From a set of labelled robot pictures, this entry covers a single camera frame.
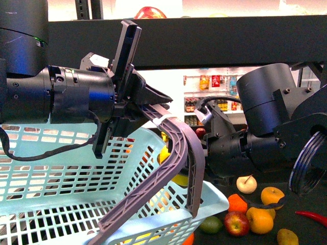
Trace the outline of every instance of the black shelf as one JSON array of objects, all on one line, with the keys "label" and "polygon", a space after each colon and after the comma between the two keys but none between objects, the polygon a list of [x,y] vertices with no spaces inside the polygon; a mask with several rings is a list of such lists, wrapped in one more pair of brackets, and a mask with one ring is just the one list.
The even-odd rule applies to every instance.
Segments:
[{"label": "black shelf", "polygon": [[[115,56],[121,20],[49,23],[49,64],[78,68],[89,52]],[[327,15],[134,20],[135,68],[294,64],[327,60]]]}]

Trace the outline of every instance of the red fruit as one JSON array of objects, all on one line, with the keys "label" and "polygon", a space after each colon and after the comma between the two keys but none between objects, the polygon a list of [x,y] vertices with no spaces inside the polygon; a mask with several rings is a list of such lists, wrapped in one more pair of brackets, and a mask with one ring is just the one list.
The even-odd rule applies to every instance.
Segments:
[{"label": "red fruit", "polygon": [[203,136],[206,134],[206,131],[204,128],[198,128],[195,130],[196,136],[198,136],[199,139],[202,139]]},{"label": "red fruit", "polygon": [[245,236],[250,230],[250,222],[246,215],[238,211],[226,214],[224,226],[232,236]]},{"label": "red fruit", "polygon": [[154,7],[143,7],[135,15],[134,19],[164,19],[166,18],[165,14]]}]

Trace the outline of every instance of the plastic basket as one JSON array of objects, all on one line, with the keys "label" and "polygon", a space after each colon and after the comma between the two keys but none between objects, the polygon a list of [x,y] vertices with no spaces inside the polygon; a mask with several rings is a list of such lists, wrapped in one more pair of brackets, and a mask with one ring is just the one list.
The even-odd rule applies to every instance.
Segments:
[{"label": "plastic basket", "polygon": [[[3,128],[18,156],[81,143],[96,130],[93,124]],[[163,146],[157,135],[140,128],[129,138],[110,140],[103,159],[94,157],[91,145],[35,162],[13,161],[2,152],[0,244],[87,244],[99,219],[158,167]],[[184,208],[186,192],[170,182],[154,205],[145,204],[104,244],[182,244],[206,217],[228,208],[226,197],[204,182],[192,219]]]}]

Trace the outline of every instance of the gray basket handle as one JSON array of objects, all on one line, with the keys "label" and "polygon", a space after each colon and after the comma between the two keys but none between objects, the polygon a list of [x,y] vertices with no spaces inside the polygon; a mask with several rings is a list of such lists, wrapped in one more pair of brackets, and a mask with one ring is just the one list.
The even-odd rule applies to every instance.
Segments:
[{"label": "gray basket handle", "polygon": [[[146,105],[142,107],[142,110],[149,120],[170,114],[160,105]],[[105,242],[109,236],[181,171],[188,156],[188,144],[190,146],[190,171],[187,207],[193,217],[197,215],[205,167],[201,142],[187,124],[175,117],[164,119],[157,127],[173,140],[170,156],[151,175],[146,177],[139,186],[102,217],[99,221],[100,232],[88,245],[100,245]]]}]

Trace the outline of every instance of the black wire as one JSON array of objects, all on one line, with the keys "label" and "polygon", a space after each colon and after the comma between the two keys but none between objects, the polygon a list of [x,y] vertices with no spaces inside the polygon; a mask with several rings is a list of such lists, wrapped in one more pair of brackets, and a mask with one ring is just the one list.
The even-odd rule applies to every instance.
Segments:
[{"label": "black wire", "polygon": [[204,106],[206,105],[206,103],[208,103],[209,101],[213,101],[213,100],[226,100],[226,101],[233,101],[233,102],[241,103],[240,99],[237,99],[232,96],[209,96],[209,97],[205,97],[205,98],[201,99],[200,101],[198,101],[196,104],[196,109],[198,111],[201,111],[203,114],[205,114],[207,112],[207,109]]},{"label": "black wire", "polygon": [[6,133],[6,131],[3,128],[0,127],[0,140],[2,143],[2,147],[4,149],[5,154],[9,158],[16,160],[16,161],[31,162],[31,161],[37,161],[37,160],[41,160],[44,158],[48,158],[48,157],[51,157],[51,156],[54,156],[54,155],[57,155],[57,154],[60,154],[63,152],[67,152],[70,150],[74,150],[74,149],[86,146],[88,144],[92,144],[98,137],[98,129],[101,126],[101,123],[100,123],[99,118],[92,111],[88,111],[87,118],[92,119],[94,121],[94,123],[97,125],[97,131],[91,138],[88,139],[87,142],[85,142],[83,144],[65,145],[65,146],[56,148],[52,151],[47,151],[41,155],[33,156],[33,157],[17,157],[17,156],[14,156],[13,154],[9,153],[9,149],[10,149],[9,142],[10,141],[9,141],[8,134]]},{"label": "black wire", "polygon": [[208,103],[209,101],[213,101],[213,100],[226,100],[226,101],[233,101],[233,102],[241,103],[240,99],[237,99],[232,96],[209,96],[209,97],[205,97],[201,100],[201,105],[204,106],[206,103]]}]

